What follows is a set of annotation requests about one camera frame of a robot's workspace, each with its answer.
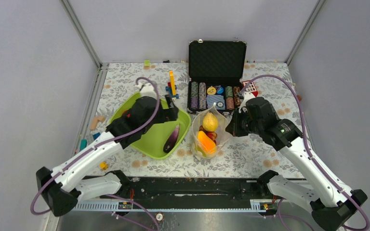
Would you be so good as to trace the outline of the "clear zip top bag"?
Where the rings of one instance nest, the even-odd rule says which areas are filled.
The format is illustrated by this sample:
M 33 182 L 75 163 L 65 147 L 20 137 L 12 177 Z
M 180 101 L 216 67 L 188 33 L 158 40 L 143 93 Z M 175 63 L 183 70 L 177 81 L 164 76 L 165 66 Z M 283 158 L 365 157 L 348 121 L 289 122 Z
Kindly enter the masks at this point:
M 223 116 L 214 104 L 196 115 L 192 123 L 193 153 L 200 158 L 215 157 L 231 135 L 225 131 L 230 119 Z

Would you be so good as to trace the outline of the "yellow lemon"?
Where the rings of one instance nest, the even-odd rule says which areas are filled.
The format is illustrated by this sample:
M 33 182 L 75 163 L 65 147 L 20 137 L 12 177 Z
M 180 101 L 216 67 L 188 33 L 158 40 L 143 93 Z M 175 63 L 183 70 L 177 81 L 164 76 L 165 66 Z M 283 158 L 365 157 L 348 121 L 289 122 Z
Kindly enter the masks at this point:
M 216 131 L 218 126 L 219 126 L 219 121 L 213 113 L 209 112 L 204 116 L 204 118 L 202 120 L 202 127 L 207 132 Z

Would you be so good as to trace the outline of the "orange yellow mango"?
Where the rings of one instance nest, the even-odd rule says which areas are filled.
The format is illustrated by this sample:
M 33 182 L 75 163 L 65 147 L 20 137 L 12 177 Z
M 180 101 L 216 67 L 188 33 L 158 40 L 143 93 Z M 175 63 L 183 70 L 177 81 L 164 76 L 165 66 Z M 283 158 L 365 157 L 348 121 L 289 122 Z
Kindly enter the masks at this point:
M 210 139 L 204 131 L 199 131 L 197 134 L 197 140 L 203 153 L 206 155 L 211 155 L 216 152 L 216 144 Z

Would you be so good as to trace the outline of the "green starfruit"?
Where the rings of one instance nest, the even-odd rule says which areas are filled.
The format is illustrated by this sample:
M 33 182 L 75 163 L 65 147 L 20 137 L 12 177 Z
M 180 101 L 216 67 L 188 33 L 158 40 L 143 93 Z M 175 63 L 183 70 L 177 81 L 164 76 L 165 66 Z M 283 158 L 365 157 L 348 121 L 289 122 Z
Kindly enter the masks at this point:
M 204 152 L 203 149 L 201 149 L 201 147 L 199 145 L 195 146 L 195 152 L 196 152 L 197 156 L 199 156 L 201 158 L 207 158 L 206 153 Z

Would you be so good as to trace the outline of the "purple eggplant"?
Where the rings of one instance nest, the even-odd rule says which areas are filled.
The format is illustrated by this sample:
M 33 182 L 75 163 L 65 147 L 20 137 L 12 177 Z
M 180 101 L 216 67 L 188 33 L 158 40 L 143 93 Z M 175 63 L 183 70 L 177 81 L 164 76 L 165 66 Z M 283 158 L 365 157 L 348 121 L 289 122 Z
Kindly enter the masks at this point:
M 175 129 L 173 130 L 171 135 L 166 140 L 163 146 L 163 152 L 169 153 L 174 148 L 174 146 L 176 145 L 178 136 L 179 136 L 179 130 L 180 130 L 180 125 L 178 124 L 175 126 Z

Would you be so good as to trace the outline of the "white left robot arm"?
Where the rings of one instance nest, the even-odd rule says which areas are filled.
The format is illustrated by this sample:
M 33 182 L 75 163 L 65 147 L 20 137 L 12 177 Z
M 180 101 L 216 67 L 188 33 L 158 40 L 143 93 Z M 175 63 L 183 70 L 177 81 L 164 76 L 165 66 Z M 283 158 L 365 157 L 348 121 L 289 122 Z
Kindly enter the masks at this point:
M 60 217 L 85 198 L 103 194 L 126 197 L 130 193 L 130 185 L 119 179 L 118 174 L 93 178 L 90 186 L 83 178 L 112 154 L 140 140 L 154 124 L 177 120 L 179 108 L 168 94 L 165 95 L 165 101 L 168 106 L 166 109 L 162 107 L 158 97 L 141 96 L 76 156 L 53 169 L 40 168 L 36 172 L 37 196 L 44 199 L 49 207 L 48 211 Z

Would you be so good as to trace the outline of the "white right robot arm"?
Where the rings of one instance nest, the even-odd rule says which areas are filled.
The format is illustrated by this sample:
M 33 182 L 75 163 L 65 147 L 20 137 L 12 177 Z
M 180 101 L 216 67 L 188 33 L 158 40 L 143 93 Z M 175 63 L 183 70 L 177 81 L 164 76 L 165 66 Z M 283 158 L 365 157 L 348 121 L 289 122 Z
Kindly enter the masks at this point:
M 292 121 L 280 119 L 263 97 L 244 97 L 225 130 L 234 137 L 259 135 L 296 166 L 311 189 L 269 170 L 257 179 L 257 192 L 263 198 L 275 195 L 295 203 L 309 212 L 325 231 L 338 230 L 368 198 L 362 190 L 351 189 L 317 161 L 317 155 L 306 148 L 300 129 Z

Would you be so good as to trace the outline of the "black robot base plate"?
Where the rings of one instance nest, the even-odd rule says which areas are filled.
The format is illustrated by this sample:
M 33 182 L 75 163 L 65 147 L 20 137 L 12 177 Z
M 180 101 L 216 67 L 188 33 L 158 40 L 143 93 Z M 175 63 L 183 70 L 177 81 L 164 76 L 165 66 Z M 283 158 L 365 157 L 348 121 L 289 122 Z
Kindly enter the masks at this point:
M 146 209 L 250 209 L 252 202 L 274 204 L 274 196 L 256 179 L 126 177 L 116 196 Z

